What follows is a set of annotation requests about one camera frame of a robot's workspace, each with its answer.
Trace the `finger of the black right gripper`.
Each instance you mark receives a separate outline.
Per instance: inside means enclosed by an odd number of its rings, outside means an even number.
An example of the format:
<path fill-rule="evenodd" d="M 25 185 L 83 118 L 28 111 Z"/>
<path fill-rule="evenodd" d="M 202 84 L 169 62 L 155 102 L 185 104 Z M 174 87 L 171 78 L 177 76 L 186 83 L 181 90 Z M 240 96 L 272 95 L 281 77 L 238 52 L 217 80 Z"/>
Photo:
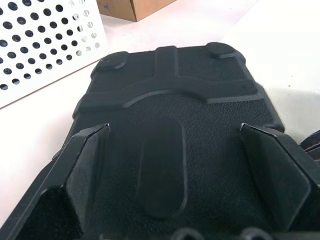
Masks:
<path fill-rule="evenodd" d="M 299 145 L 313 160 L 320 160 L 320 130 L 312 133 Z"/>

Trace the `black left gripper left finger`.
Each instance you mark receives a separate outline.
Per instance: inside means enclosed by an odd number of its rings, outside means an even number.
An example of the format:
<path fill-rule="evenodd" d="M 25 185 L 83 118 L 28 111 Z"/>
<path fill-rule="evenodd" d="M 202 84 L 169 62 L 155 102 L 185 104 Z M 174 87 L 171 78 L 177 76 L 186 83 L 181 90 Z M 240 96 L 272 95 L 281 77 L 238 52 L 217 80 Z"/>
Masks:
<path fill-rule="evenodd" d="M 2 240 L 109 240 L 94 223 L 110 125 L 80 130 L 40 172 L 0 229 Z"/>

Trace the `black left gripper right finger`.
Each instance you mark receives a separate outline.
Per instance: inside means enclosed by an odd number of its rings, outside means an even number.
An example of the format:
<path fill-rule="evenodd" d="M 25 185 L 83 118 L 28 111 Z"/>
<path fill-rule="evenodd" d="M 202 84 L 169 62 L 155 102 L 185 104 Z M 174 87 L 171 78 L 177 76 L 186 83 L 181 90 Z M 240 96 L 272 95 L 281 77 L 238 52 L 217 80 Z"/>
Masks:
<path fill-rule="evenodd" d="M 317 240 L 320 166 L 288 135 L 243 123 L 240 192 L 249 212 L 242 240 Z"/>

